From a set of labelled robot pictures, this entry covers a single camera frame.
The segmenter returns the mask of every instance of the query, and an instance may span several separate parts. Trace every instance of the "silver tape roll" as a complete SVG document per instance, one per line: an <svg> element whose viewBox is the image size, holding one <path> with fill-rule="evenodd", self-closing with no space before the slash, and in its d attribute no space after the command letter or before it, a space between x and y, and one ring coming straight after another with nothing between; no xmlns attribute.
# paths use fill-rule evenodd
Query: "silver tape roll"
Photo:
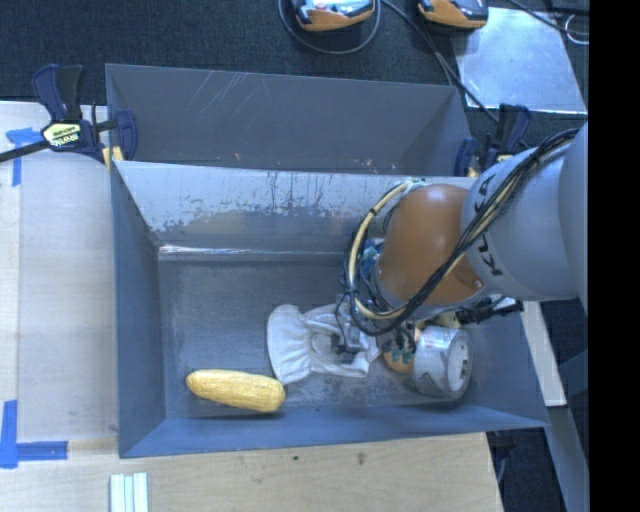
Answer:
<svg viewBox="0 0 640 512"><path fill-rule="evenodd" d="M471 338L466 331L430 325L416 345L413 378L421 393L457 400L471 379Z"/></svg>

